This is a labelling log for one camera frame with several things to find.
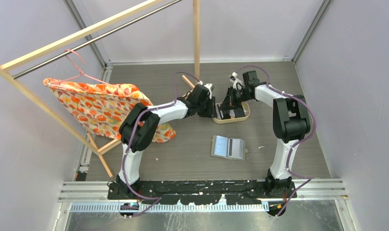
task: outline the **gray wall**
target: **gray wall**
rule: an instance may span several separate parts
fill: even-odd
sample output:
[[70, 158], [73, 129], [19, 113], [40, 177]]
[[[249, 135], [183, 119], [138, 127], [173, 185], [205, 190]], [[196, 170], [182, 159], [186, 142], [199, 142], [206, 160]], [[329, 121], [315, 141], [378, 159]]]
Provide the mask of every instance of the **gray wall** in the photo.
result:
[[298, 61], [363, 230], [389, 230], [389, 0], [335, 0]]
[[[61, 0], [34, 0], [31, 4], [0, 1], [0, 64], [77, 30]], [[87, 63], [80, 65], [84, 71], [99, 76], [101, 67], [89, 48], [80, 54]], [[63, 79], [76, 74], [63, 59], [20, 81], [83, 132], [42, 84], [46, 77]], [[0, 77], [0, 231], [52, 230], [58, 194], [63, 181], [71, 180], [74, 174], [81, 147], [70, 133]]]
[[[291, 59], [323, 0], [201, 0], [201, 60]], [[75, 0], [96, 23], [144, 0]], [[171, 2], [165, 0], [150, 9]], [[102, 40], [112, 62], [192, 61], [193, 0]], [[128, 22], [137, 15], [123, 22]]]

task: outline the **garment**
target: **garment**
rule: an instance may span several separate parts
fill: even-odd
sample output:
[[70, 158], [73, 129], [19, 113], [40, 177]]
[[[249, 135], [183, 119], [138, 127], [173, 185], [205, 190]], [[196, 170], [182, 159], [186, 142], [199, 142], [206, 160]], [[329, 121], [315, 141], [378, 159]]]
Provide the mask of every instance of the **garment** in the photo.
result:
[[[153, 105], [133, 84], [93, 85], [59, 81], [47, 78], [43, 84], [87, 131], [100, 136], [120, 139], [119, 126], [134, 105]], [[165, 142], [175, 135], [175, 130], [168, 123], [164, 123], [157, 127], [152, 141]]]

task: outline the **purple cable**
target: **purple cable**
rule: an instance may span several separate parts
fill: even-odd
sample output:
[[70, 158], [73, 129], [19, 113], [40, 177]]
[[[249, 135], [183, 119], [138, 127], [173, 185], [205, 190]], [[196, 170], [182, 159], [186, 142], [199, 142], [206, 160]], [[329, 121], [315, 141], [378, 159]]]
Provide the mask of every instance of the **purple cable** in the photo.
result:
[[290, 161], [290, 159], [291, 159], [292, 149], [293, 149], [295, 146], [297, 146], [298, 144], [300, 144], [300, 143], [302, 143], [302, 142], [304, 142], [304, 141], [310, 139], [310, 138], [313, 136], [313, 134], [315, 133], [315, 131], [316, 131], [316, 117], [315, 117], [315, 115], [312, 113], [311, 108], [310, 108], [304, 101], [298, 99], [297, 97], [294, 97], [293, 95], [290, 95], [290, 94], [287, 94], [287, 93], [283, 93], [282, 91], [280, 91], [280, 90], [278, 90], [278, 89], [275, 89], [275, 88], [273, 88], [272, 86], [268, 86], [268, 89], [270, 89], [270, 90], [272, 90], [272, 91], [274, 91], [274, 92], [276, 92], [276, 93], [278, 93], [278, 94], [284, 95], [284, 96], [286, 96], [286, 97], [288, 97], [288, 98], [291, 98], [291, 99], [297, 101], [298, 103], [302, 104], [302, 105], [309, 111], [309, 113], [310, 113], [310, 115], [311, 115], [311, 117], [312, 117], [312, 123], [313, 123], [312, 132], [311, 132], [307, 137], [305, 137], [305, 138], [303, 138], [302, 140], [300, 140], [300, 141], [294, 143], [294, 144], [291, 146], [291, 148], [289, 149], [288, 156], [287, 156], [287, 158], [286, 158], [286, 168], [287, 168], [287, 171], [288, 171], [291, 175], [293, 175], [293, 176], [295, 176], [295, 177], [299, 177], [299, 178], [305, 178], [305, 179], [307, 179], [307, 181], [304, 182], [304, 183], [302, 183], [301, 185], [299, 185], [299, 186], [291, 193], [290, 197], [288, 198], [288, 200], [286, 201], [286, 203], [284, 204], [284, 206], [283, 206], [283, 207], [281, 208], [281, 210], [277, 213], [276, 217], [278, 217], [278, 216], [283, 212], [283, 210], [285, 209], [285, 207], [287, 206], [287, 204], [289, 203], [289, 201], [291, 200], [291, 198], [294, 196], [294, 194], [297, 192], [297, 190], [299, 190], [300, 188], [302, 188], [304, 185], [306, 185], [307, 183], [309, 183], [309, 182], [312, 180], [311, 177], [305, 177], [305, 176], [296, 174], [296, 173], [292, 172], [291, 170], [289, 170], [289, 161]]
[[255, 66], [255, 65], [245, 65], [245, 66], [241, 67], [240, 69], [238, 69], [238, 70], [236, 71], [236, 73], [239, 73], [241, 70], [243, 70], [244, 68], [247, 68], [247, 67], [257, 68], [257, 69], [263, 71], [263, 72], [265, 73], [265, 75], [267, 76], [267, 83], [266, 83], [265, 85], [267, 85], [267, 87], [268, 87], [268, 85], [270, 84], [270, 81], [271, 81], [270, 75], [268, 74], [267, 71], [265, 71], [263, 68], [261, 68], [261, 67], [259, 67], [259, 66]]
[[[191, 76], [192, 78], [194, 78], [197, 82], [199, 82], [199, 80], [198, 80], [196, 77], [194, 77], [193, 75], [191, 75], [191, 74], [189, 74], [189, 73], [182, 72], [182, 71], [176, 72], [176, 73], [173, 75], [173, 78], [172, 78], [173, 88], [174, 88], [174, 90], [175, 90], [175, 99], [174, 99], [173, 103], [168, 104], [168, 105], [164, 105], [164, 106], [161, 106], [161, 107], [149, 108], [149, 109], [146, 109], [146, 110], [144, 110], [143, 112], [141, 112], [141, 113], [139, 114], [138, 118], [137, 118], [136, 121], [135, 121], [135, 125], [133, 126], [132, 134], [131, 134], [131, 137], [130, 137], [130, 139], [129, 139], [130, 141], [133, 140], [133, 138], [134, 138], [134, 136], [135, 136], [136, 128], [138, 127], [138, 123], [139, 123], [140, 119], [142, 118], [142, 116], [143, 116], [145, 113], [147, 113], [147, 112], [149, 112], [149, 111], [158, 110], [158, 109], [165, 109], [165, 108], [172, 107], [173, 105], [175, 105], [175, 103], [176, 103], [176, 101], [177, 101], [177, 98], [178, 98], [177, 91], [176, 91], [176, 83], [175, 83], [175, 76], [176, 76], [177, 74], [189, 75], [189, 76]], [[129, 149], [130, 149], [130, 146], [128, 145], [128, 146], [127, 146], [127, 149], [125, 150], [125, 155], [124, 155], [123, 158], [122, 158], [122, 173], [123, 173], [123, 175], [124, 175], [126, 185], [128, 186], [129, 190], [131, 190], [131, 192], [132, 192], [133, 194], [135, 194], [136, 196], [138, 196], [138, 197], [140, 197], [140, 198], [142, 198], [142, 199], [146, 199], [146, 200], [156, 200], [153, 204], [151, 204], [149, 207], [147, 207], [147, 208], [146, 208], [145, 210], [143, 210], [142, 212], [139, 212], [139, 213], [137, 213], [137, 214], [134, 214], [134, 215], [132, 216], [132, 217], [134, 218], [134, 217], [137, 217], [137, 216], [142, 215], [144, 212], [146, 212], [147, 210], [149, 210], [150, 208], [152, 208], [154, 205], [156, 205], [156, 204], [160, 201], [161, 197], [147, 197], [147, 196], [142, 196], [142, 195], [140, 195], [139, 193], [137, 193], [136, 191], [134, 191], [134, 190], [132, 189], [132, 187], [131, 187], [130, 184], [128, 183], [127, 174], [125, 173], [125, 161], [126, 161], [126, 159], [127, 159], [127, 153], [128, 153], [128, 151], [129, 151]]]

